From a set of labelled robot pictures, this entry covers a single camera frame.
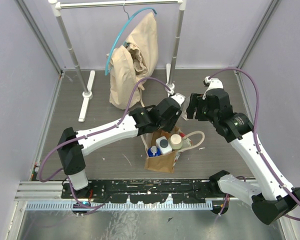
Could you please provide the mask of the canvas tote bag with handles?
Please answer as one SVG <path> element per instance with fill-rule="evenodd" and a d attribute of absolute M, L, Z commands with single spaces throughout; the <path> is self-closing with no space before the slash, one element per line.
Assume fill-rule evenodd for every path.
<path fill-rule="evenodd" d="M 156 157 L 148 156 L 147 151 L 151 146 L 156 145 L 156 139 L 165 136 L 169 141 L 170 136 L 173 134 L 179 134 L 182 137 L 183 145 L 180 150 L 172 150 L 172 152 L 169 154 L 160 155 Z M 201 136 L 201 139 L 196 144 L 193 144 L 192 140 L 190 139 L 190 137 L 193 135 Z M 189 134 L 184 134 L 180 128 L 175 127 L 171 132 L 165 132 L 160 129 L 155 131 L 154 133 L 146 133 L 141 136 L 141 140 L 144 145 L 144 149 L 146 153 L 144 168 L 146 170 L 155 171 L 155 172 L 174 173 L 176 162 L 178 161 L 181 154 L 199 147 L 205 140 L 205 134 L 199 130 L 193 131 Z"/>

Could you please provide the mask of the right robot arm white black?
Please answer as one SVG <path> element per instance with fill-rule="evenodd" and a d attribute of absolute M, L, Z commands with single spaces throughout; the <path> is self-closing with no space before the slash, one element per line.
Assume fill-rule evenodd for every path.
<path fill-rule="evenodd" d="M 210 176 L 209 191 L 215 197 L 230 194 L 249 204 L 265 225 L 287 215 L 300 203 L 300 187 L 294 187 L 275 166 L 254 134 L 244 113 L 233 111 L 222 88 L 192 93 L 186 109 L 189 119 L 209 121 L 216 132 L 239 153 L 258 182 L 258 187 L 221 170 Z"/>

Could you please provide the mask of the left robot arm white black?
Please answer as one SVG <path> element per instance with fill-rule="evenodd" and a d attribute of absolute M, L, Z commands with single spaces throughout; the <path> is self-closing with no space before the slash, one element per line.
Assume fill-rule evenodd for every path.
<path fill-rule="evenodd" d="M 176 93 L 164 98 L 158 105 L 138 107 L 125 113 L 121 119 L 99 127 L 74 131 L 66 128 L 58 143 L 58 155 L 64 173 L 78 198 L 90 193 L 84 157 L 90 153 L 127 138 L 152 134 L 158 130 L 171 132 L 181 113 L 185 97 Z"/>

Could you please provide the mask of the dark cap clear bottle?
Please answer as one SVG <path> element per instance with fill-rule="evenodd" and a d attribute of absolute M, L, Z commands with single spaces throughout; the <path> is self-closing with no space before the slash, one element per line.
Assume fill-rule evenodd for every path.
<path fill-rule="evenodd" d="M 183 105 L 182 105 L 182 113 L 181 113 L 181 117 L 185 120 L 185 121 L 188 121 L 190 119 L 193 118 L 193 115 L 192 115 L 192 112 L 191 112 L 191 106 L 190 106 L 190 103 L 191 103 L 191 97 L 188 96 Z"/>

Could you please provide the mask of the cream lid green jar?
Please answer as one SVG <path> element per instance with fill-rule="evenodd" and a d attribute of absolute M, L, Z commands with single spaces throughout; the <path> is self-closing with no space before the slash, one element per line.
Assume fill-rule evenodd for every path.
<path fill-rule="evenodd" d="M 168 142 L 173 151 L 180 150 L 183 146 L 183 139 L 179 134 L 173 134 L 168 139 Z"/>

